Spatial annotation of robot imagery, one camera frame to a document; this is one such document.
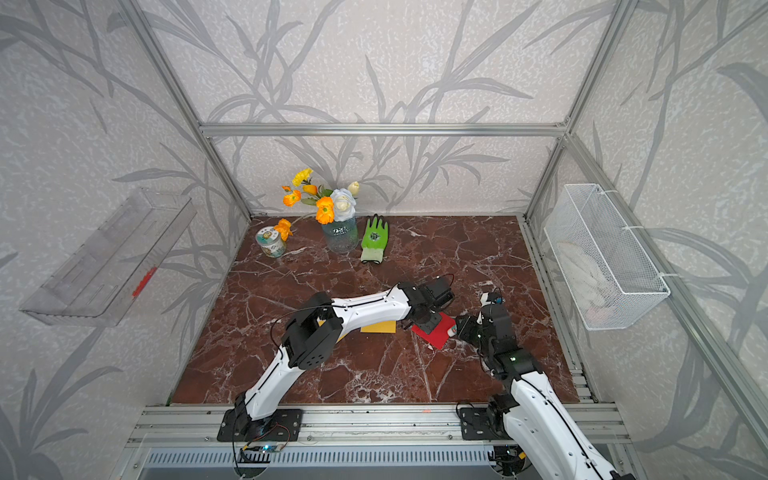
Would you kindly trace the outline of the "red envelope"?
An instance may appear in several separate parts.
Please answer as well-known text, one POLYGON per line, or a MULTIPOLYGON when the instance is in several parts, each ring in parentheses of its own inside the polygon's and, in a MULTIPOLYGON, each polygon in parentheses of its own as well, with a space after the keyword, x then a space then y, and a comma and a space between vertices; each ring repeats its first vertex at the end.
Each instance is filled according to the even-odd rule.
POLYGON ((417 336, 425 340, 429 345, 431 345, 436 350, 442 350, 445 347, 447 341, 450 339, 447 335, 447 330, 453 326, 456 326, 456 321, 454 318, 446 315, 443 312, 440 312, 440 314, 442 316, 442 321, 435 328, 435 330, 429 335, 426 335, 420 332, 416 328, 416 324, 414 324, 411 328, 411 330, 417 336))

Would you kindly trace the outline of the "yellow envelope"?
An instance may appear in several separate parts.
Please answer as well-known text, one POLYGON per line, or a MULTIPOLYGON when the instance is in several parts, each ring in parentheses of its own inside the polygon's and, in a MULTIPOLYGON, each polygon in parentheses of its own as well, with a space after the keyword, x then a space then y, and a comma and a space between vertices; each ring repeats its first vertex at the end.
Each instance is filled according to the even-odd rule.
POLYGON ((328 320, 318 320, 318 328, 324 338, 333 340, 334 343, 338 343, 346 335, 344 331, 344 321, 340 318, 332 318, 328 320))
POLYGON ((382 321, 361 327, 360 331, 364 333, 395 334, 397 331, 397 322, 394 320, 382 321))

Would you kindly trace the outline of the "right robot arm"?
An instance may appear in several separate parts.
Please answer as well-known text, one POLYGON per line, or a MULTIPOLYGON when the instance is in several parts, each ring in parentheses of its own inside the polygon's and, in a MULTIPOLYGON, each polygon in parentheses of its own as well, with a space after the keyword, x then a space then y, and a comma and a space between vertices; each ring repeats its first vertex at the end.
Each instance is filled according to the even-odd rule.
POLYGON ((504 392, 484 409, 456 409, 464 440, 511 440, 491 459, 504 476, 534 467, 543 479, 632 479, 622 474, 588 440, 554 393, 533 355, 518 345, 511 318, 496 294, 482 297, 476 316, 457 319, 457 337, 477 349, 504 392))

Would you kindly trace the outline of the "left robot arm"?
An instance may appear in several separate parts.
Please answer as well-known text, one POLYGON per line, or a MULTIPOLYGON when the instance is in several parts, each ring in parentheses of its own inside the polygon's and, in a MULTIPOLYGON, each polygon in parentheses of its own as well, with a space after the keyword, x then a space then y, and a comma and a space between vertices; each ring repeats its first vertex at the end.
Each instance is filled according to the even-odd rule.
POLYGON ((238 429, 265 423, 298 378, 328 360, 344 336, 383 321, 406 321, 430 334, 453 299, 451 282, 444 277, 419 285, 401 281, 382 292, 353 298, 313 295, 290 316, 273 361, 250 389, 238 395, 222 423, 238 429))

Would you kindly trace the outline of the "tilted yellow envelope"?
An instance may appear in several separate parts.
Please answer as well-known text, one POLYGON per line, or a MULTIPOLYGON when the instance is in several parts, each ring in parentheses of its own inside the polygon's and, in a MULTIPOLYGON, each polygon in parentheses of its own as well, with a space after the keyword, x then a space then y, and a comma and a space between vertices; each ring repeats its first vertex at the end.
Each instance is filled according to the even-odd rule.
POLYGON ((340 318, 332 318, 328 320, 318 320, 318 328, 324 338, 333 340, 334 343, 338 343, 346 335, 344 331, 344 321, 340 318))

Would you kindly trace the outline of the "green work glove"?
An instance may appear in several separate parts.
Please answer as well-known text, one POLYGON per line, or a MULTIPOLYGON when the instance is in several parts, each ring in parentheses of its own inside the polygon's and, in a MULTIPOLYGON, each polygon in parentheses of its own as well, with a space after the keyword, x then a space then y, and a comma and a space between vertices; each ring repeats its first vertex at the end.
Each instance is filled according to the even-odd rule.
POLYGON ((361 242, 362 263, 380 264, 389 239, 389 224, 386 219, 375 214, 366 222, 366 230, 361 242))

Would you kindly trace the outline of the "blue glass vase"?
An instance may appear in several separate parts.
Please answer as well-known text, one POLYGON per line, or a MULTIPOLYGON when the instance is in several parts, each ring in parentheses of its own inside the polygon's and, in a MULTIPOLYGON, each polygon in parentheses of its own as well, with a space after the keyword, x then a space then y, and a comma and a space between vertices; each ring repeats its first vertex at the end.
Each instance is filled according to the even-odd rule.
POLYGON ((335 253, 345 254, 354 250, 358 243, 358 228, 355 217, 344 221, 333 221, 323 224, 328 248, 335 253))

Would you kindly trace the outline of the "white cloth in basket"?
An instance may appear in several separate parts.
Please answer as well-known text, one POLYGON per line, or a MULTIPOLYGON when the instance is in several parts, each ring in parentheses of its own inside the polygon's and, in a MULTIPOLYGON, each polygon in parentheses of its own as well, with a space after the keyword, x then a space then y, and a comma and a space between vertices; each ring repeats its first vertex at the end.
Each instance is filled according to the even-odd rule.
POLYGON ((580 246, 558 242, 561 269, 583 317, 593 328, 605 327, 612 314, 610 283, 595 259, 580 246))

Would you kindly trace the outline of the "orange yellow artificial flowers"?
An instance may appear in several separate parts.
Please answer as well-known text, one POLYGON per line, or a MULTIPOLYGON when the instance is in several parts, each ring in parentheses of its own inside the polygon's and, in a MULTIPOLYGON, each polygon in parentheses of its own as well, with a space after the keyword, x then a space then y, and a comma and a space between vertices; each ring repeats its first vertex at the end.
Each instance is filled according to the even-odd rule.
POLYGON ((356 218, 360 183, 355 181, 345 188, 331 189, 312 179, 314 171, 305 168, 297 172, 289 185, 283 185, 283 204, 293 207, 298 203, 315 208, 314 218, 322 225, 333 221, 356 218))

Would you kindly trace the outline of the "small printed tin can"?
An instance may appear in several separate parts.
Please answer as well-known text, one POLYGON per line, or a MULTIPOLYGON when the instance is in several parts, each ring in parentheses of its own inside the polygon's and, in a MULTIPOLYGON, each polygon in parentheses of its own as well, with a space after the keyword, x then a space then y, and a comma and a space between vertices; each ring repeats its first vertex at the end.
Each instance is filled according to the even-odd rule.
POLYGON ((280 258, 286 252, 285 241, 273 226, 261 228, 257 232, 256 241, 264 255, 269 258, 280 258))

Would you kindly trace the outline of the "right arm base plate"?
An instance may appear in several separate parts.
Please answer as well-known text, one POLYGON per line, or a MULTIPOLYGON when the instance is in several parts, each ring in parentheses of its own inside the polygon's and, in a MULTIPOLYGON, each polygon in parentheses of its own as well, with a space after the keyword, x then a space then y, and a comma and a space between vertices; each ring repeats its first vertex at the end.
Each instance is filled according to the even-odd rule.
POLYGON ((461 436, 467 441, 510 440, 502 426, 494 424, 486 407, 475 407, 469 402, 458 403, 455 413, 459 419, 461 436))

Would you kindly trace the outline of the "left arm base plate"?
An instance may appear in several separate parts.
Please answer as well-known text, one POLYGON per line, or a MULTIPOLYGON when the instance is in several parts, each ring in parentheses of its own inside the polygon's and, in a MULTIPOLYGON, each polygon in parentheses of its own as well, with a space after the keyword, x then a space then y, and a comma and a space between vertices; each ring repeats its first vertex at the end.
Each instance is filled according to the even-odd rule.
POLYGON ((302 409, 277 409, 273 415, 260 420, 251 420, 245 411, 234 408, 225 412, 217 440, 219 442, 297 441, 302 409))

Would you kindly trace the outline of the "aluminium front rail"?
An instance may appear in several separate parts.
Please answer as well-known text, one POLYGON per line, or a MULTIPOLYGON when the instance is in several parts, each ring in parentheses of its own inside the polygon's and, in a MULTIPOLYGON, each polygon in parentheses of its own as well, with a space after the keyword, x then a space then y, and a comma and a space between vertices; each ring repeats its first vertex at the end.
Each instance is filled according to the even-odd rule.
MULTIPOLYGON (((458 445, 469 425, 451 404, 304 404, 295 446, 458 445)), ((222 404, 147 407, 127 446, 219 446, 222 404)), ((629 443, 612 403, 568 404, 568 413, 594 444, 629 443)))

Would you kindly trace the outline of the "clear plastic wall tray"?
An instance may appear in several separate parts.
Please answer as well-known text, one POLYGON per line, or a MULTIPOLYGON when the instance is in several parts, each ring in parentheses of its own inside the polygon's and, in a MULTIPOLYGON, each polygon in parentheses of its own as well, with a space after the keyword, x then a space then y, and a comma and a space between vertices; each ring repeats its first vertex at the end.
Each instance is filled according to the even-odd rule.
POLYGON ((135 189, 20 311, 50 326, 118 325, 196 213, 188 195, 135 189))

